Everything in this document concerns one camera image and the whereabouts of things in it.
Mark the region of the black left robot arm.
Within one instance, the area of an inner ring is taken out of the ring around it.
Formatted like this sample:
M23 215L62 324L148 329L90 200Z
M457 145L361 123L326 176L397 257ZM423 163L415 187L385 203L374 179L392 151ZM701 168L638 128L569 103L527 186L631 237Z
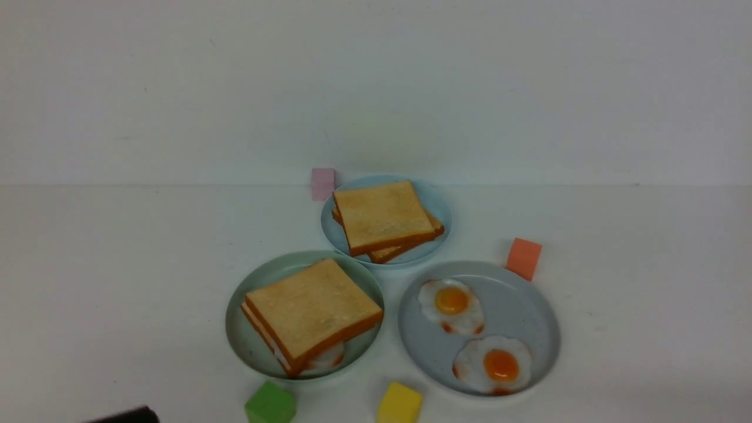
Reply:
M151 407L139 406L88 420L86 423L160 423L160 418Z

